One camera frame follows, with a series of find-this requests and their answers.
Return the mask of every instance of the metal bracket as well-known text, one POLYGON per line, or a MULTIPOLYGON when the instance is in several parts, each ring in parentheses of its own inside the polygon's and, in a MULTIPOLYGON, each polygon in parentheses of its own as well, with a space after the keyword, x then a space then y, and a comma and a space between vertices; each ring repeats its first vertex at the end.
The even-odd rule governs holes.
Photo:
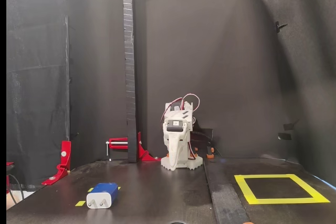
POLYGON ((70 172, 70 154, 71 142, 62 141, 61 163, 57 165, 58 172, 46 181, 42 182, 42 185, 52 185, 53 183, 68 175, 68 172, 70 172))

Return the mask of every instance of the black table surface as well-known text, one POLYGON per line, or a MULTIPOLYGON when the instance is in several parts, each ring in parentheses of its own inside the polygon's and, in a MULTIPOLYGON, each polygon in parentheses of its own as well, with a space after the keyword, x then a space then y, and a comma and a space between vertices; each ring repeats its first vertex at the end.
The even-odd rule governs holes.
MULTIPOLYGON (((309 174, 301 165, 280 159, 215 158, 204 161, 218 224, 334 224, 336 190, 309 174), (235 175, 295 174, 327 198, 329 203, 250 205, 235 175)), ((309 198, 291 179, 246 179, 259 198, 309 198)))
POLYGON ((160 162, 101 161, 78 168, 6 212, 7 223, 216 223, 204 167, 166 170, 160 162), (98 183, 117 183, 109 209, 89 209, 86 200, 98 183))

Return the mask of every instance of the black curtain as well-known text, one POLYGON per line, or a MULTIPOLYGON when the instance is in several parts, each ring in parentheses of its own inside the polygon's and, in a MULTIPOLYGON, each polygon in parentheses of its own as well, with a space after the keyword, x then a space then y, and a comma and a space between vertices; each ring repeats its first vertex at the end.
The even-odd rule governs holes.
POLYGON ((6 7, 6 161, 30 190, 57 171, 69 129, 64 0, 6 7))

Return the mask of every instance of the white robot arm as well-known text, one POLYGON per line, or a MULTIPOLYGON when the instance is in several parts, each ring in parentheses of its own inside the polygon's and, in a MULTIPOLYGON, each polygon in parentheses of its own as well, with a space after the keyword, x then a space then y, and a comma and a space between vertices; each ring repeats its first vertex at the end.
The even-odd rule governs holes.
POLYGON ((193 106, 185 102, 184 110, 168 108, 164 115, 164 144, 169 155, 161 159, 161 165, 168 170, 187 167, 195 169, 202 165, 201 157, 193 157, 189 149, 190 131, 193 130, 193 106))

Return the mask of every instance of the red metal bracket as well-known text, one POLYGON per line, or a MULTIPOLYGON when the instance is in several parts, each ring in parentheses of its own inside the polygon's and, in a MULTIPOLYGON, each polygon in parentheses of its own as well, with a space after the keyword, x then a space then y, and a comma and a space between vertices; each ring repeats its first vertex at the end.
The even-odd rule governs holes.
POLYGON ((109 139, 109 148, 110 149, 123 149, 127 150, 128 145, 113 145, 113 142, 127 142, 127 137, 120 137, 120 138, 110 138, 109 139))
POLYGON ((57 165, 58 172, 53 177, 50 177, 46 181, 42 182, 42 185, 52 185, 56 181, 68 175, 70 171, 70 154, 71 154, 71 142, 62 141, 61 149, 61 163, 57 165))
POLYGON ((160 157, 152 157, 148 151, 145 151, 141 146, 141 132, 138 133, 138 145, 139 145, 139 159, 141 161, 160 161, 160 157))

